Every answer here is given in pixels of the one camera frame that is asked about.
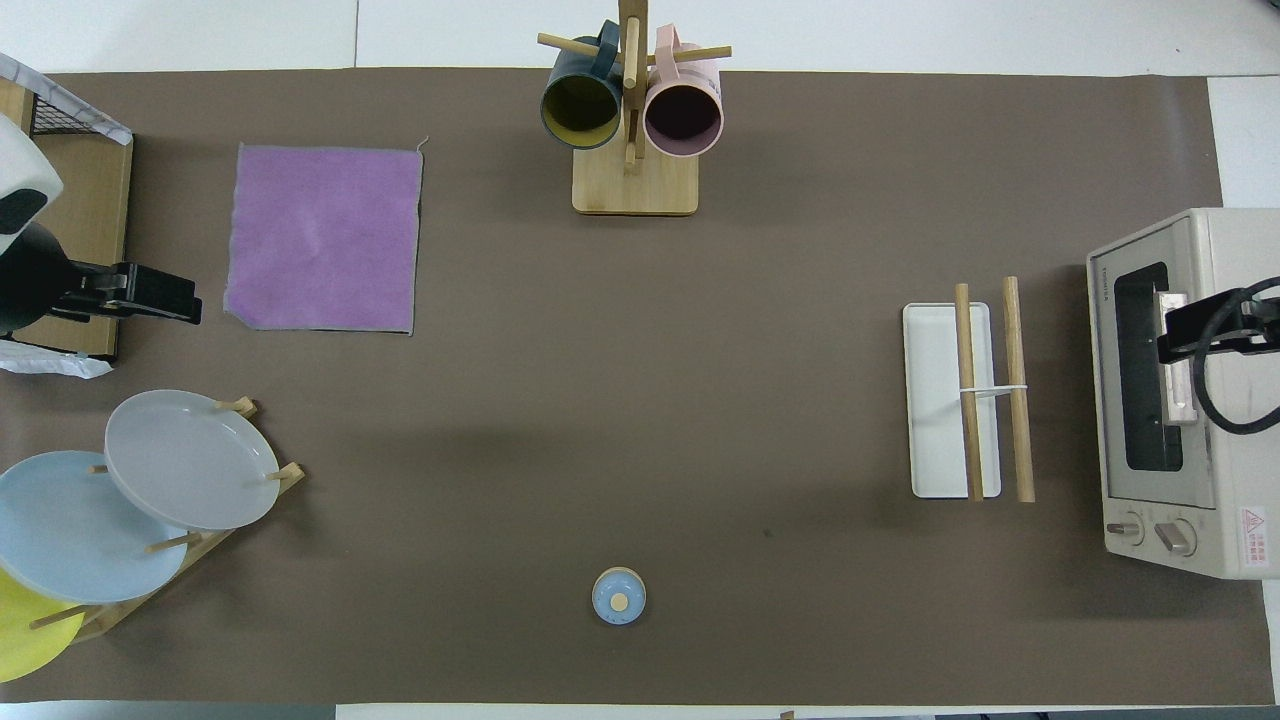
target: warning sticker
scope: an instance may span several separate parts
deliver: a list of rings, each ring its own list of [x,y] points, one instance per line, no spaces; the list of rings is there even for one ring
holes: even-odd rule
[[[1240,551],[1245,568],[1266,568],[1271,565],[1267,557],[1267,510],[1266,507],[1240,509],[1240,533],[1244,542]]]

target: oven knob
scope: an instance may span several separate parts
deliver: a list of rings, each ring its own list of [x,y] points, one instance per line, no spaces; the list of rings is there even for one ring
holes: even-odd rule
[[[1142,541],[1147,539],[1142,518],[1137,512],[1125,512],[1123,523],[1107,523],[1107,533],[1123,537],[1129,541],[1129,544],[1142,544]]]
[[[1172,523],[1156,523],[1156,537],[1174,555],[1188,557],[1196,552],[1196,529],[1180,518]]]

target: blue mug handle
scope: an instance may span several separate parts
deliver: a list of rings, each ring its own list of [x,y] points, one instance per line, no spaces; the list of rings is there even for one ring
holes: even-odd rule
[[[613,20],[604,20],[600,26],[600,35],[596,37],[596,44],[600,49],[595,53],[595,61],[591,63],[591,74],[607,79],[609,77],[609,70],[613,69],[613,64],[618,61],[618,40],[621,35],[621,28],[618,23]]]

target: light blue plate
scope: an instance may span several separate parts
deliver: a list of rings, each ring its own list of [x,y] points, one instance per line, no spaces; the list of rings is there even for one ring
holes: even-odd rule
[[[147,594],[182,565],[186,546],[146,547],[186,534],[134,507],[99,452],[28,457],[0,475],[0,565],[28,588],[68,602],[102,605]]]
[[[644,612],[644,582],[628,568],[609,568],[591,589],[595,614],[611,625],[634,623]]]

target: black cable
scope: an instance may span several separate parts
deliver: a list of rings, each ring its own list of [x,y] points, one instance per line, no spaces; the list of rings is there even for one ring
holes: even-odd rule
[[[1204,359],[1208,357],[1210,346],[1213,345],[1213,336],[1217,334],[1219,328],[1222,327],[1222,322],[1231,314],[1231,310],[1239,307],[1242,302],[1249,300],[1263,290],[1270,290],[1276,286],[1280,286],[1280,275],[1235,291],[1235,293],[1233,293],[1231,297],[1229,297],[1226,302],[1224,302],[1222,306],[1219,307],[1212,316],[1210,316],[1208,322],[1204,323],[1204,331],[1201,333],[1199,340],[1196,341],[1196,354],[1192,356],[1192,383],[1196,386],[1196,400],[1199,401],[1201,410],[1208,415],[1208,419],[1212,420],[1215,425],[1231,434],[1251,436],[1274,427],[1280,423],[1280,407],[1276,407],[1257,420],[1248,423],[1233,423],[1231,420],[1228,420],[1208,397],[1208,384],[1204,382]]]

